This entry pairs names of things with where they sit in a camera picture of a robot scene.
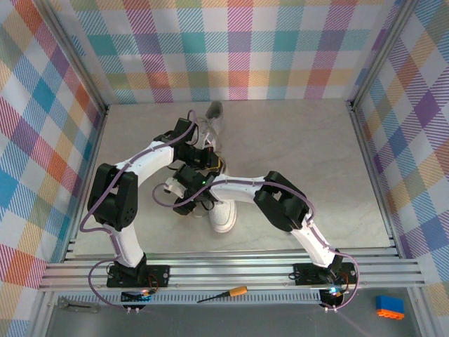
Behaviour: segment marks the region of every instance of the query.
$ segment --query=multicolored plaid backdrop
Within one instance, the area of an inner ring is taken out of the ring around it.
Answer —
[[[399,8],[402,6],[403,3],[404,3],[404,0],[395,0],[394,5],[391,7],[390,12],[388,13],[387,19],[384,21],[384,24],[382,25],[382,29],[380,30],[379,35],[377,35],[377,38],[376,38],[373,46],[371,47],[368,57],[365,59],[363,67],[357,76],[356,83],[352,87],[349,97],[347,97],[347,98],[344,97],[345,99],[352,101],[356,97],[356,94],[357,94],[358,90],[360,89],[360,86],[365,81],[366,77],[368,76],[368,71],[370,70],[371,66],[373,65],[373,62],[377,56],[377,53],[379,52],[380,48],[384,45],[384,42],[388,37],[388,32],[391,27],[391,24],[394,22],[394,19],[396,18],[396,14],[398,13]]]
[[[348,96],[394,2],[51,0],[105,101],[124,104]]]
[[[421,0],[360,119],[407,257],[449,333],[449,0]]]
[[[100,113],[32,0],[0,10],[0,336],[24,336],[62,248]]]

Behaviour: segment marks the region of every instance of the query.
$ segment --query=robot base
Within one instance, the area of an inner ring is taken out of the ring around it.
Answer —
[[[350,262],[342,263],[341,269],[339,269],[338,275],[334,280],[329,278],[331,274],[328,269],[312,265],[311,263],[294,264],[291,275],[294,277],[295,285],[297,286],[312,286],[316,284],[345,286],[346,283],[355,284],[357,282],[354,264]]]
[[[113,265],[108,272],[107,288],[166,288],[170,277],[169,265],[143,265],[138,277],[131,277]]]

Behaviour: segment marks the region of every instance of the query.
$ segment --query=orange lego brick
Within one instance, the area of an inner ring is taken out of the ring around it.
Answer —
[[[400,312],[395,312],[395,311],[390,311],[390,310],[385,310],[385,309],[377,310],[377,314],[380,317],[391,318],[391,319],[403,319],[405,317],[405,315]]]

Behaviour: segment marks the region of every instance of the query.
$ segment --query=aluminum frame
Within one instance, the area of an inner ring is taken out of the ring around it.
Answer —
[[[104,131],[107,106],[101,95],[91,81],[88,73],[83,68],[82,62],[72,48],[72,43],[65,35],[64,29],[58,22],[56,15],[47,4],[47,0],[34,0],[36,7],[49,24],[63,51],[74,66],[83,84],[98,107],[105,113],[102,120],[99,136],[95,144],[93,154],[89,161],[88,175],[83,184],[79,204],[76,208],[76,216],[70,224],[69,237],[60,256],[61,263],[48,265],[39,289],[37,300],[32,309],[30,329],[28,336],[44,336],[50,322],[51,313],[61,295],[68,292],[76,297],[77,294],[86,294],[89,291],[87,285],[87,273],[95,261],[111,256],[74,256],[73,245],[76,242],[79,222],[82,210],[86,204],[88,186],[91,183],[95,160]],[[372,80],[378,73],[391,47],[400,34],[406,20],[410,17],[417,0],[405,1],[403,8],[396,16],[396,22],[389,30],[389,36],[385,45],[376,57],[368,76],[355,98],[357,106],[366,94]],[[431,320],[430,311],[426,302],[424,277],[415,260],[402,259],[403,252],[400,246],[396,246],[397,235],[384,203],[384,197],[377,181],[373,165],[368,155],[366,140],[361,132],[356,113],[350,110],[351,120],[361,147],[376,199],[390,236],[390,247],[385,249],[343,249],[350,253],[361,264],[361,289],[373,287],[406,287],[414,303],[418,324],[424,336],[440,336],[437,327]],[[277,291],[294,293],[299,291],[316,291],[323,286],[297,287],[288,279],[288,273],[293,271],[293,263],[310,263],[310,259],[303,250],[290,251],[232,251],[219,253],[184,253],[184,254],[148,254],[151,264],[169,264],[172,266],[170,286],[161,289],[161,293],[198,294],[204,291],[227,290],[232,284],[247,284],[250,291]],[[106,284],[105,266],[99,267],[93,275],[94,285],[100,293],[105,295],[117,294],[117,289],[108,289]]]

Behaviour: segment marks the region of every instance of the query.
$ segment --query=metal bar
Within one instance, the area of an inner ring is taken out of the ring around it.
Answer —
[[[100,122],[98,137],[93,146],[91,157],[88,160],[88,170],[85,175],[85,179],[81,184],[81,196],[79,197],[78,202],[75,206],[74,216],[72,216],[72,219],[70,220],[68,234],[66,235],[63,244],[65,249],[61,251],[61,254],[58,258],[60,262],[63,262],[65,260],[65,256],[68,254],[68,251],[70,250],[72,251],[69,254],[73,253],[75,243],[74,238],[78,234],[79,225],[81,223],[81,217],[83,216],[83,210],[84,207],[86,207],[89,191],[88,187],[91,184],[91,180],[93,177],[93,170],[95,168],[95,162],[97,161],[98,152],[100,150],[100,144],[103,137],[103,133],[105,131],[106,121],[107,121],[107,114],[102,118],[102,121]]]
[[[375,169],[375,165],[373,159],[371,158],[370,151],[368,149],[368,140],[366,139],[365,134],[363,133],[360,125],[360,121],[358,120],[358,112],[354,110],[353,107],[349,107],[349,116],[351,117],[351,122],[354,127],[354,132],[356,133],[358,146],[362,152],[362,157],[365,162],[366,169],[368,170],[368,176],[370,177],[371,185],[373,186],[373,191],[375,198],[377,200],[377,205],[379,206],[380,214],[384,221],[387,232],[391,235],[391,238],[395,241],[394,246],[396,247],[398,254],[400,257],[405,258],[404,250],[399,241],[399,235],[396,231],[396,228],[393,226],[393,219],[391,218],[391,214],[387,207],[387,200],[382,192],[382,188],[380,187],[379,176]]]
[[[109,302],[113,304],[196,304],[198,300],[209,298],[217,294],[216,291],[162,291],[151,296],[151,300],[141,302],[121,302],[120,291],[101,291]],[[58,294],[59,298],[64,297],[68,300],[82,301],[86,303],[99,303],[100,300],[89,291],[64,291]],[[319,290],[277,290],[277,291],[257,291],[252,290],[244,295],[234,298],[219,298],[209,303],[213,304],[318,304],[320,303]]]
[[[437,316],[429,305],[430,301],[427,298],[426,289],[423,287],[409,288],[408,295],[410,296],[410,302],[412,303],[421,334],[426,337],[444,336]]]
[[[50,27],[56,41],[60,45],[65,57],[69,61],[69,64],[73,67],[76,75],[80,79],[89,96],[93,99],[97,108],[99,108],[103,113],[107,111],[107,104],[102,99],[100,92],[93,83],[88,71],[84,67],[82,61],[79,59],[78,53],[75,51],[72,41],[67,36],[64,28],[60,24],[57,15],[55,14],[52,6],[48,3],[48,0],[33,0],[38,11],[40,12],[42,18],[45,20],[46,24]]]
[[[387,38],[385,39],[384,44],[379,50],[379,53],[377,53],[376,58],[373,61],[373,65],[368,70],[368,74],[366,75],[365,80],[361,84],[360,89],[358,90],[354,98],[354,106],[358,107],[365,97],[366,93],[370,90],[375,78],[379,74],[380,69],[382,68],[385,60],[390,54],[390,51],[399,38],[402,29],[405,27],[409,17],[415,10],[418,1],[419,0],[405,0],[401,8],[398,10],[396,17],[394,18],[394,21],[391,24],[389,31],[387,32]]]
[[[55,294],[53,292],[39,293],[34,304],[32,320],[28,324],[26,337],[45,336],[50,324],[51,314],[54,308]]]
[[[348,250],[360,264],[361,286],[415,286],[424,283],[415,260],[400,259],[394,249]],[[43,276],[42,291],[88,290],[87,275],[98,261],[76,259],[73,262],[50,264]],[[212,252],[154,254],[148,264],[169,264],[169,289],[226,289],[231,285],[247,284],[252,289],[298,289],[288,278],[293,263],[310,263],[305,252]],[[93,271],[92,282],[105,289],[106,266]],[[303,288],[322,288],[316,285]]]
[[[354,248],[340,249],[341,252],[352,256],[397,256],[396,247],[387,248]],[[232,258],[309,258],[304,249],[279,249],[271,251],[208,251],[208,252],[186,252],[186,253],[146,253],[147,260],[202,260],[202,259],[232,259]],[[71,258],[73,261],[101,260],[111,258],[112,254],[77,255]]]

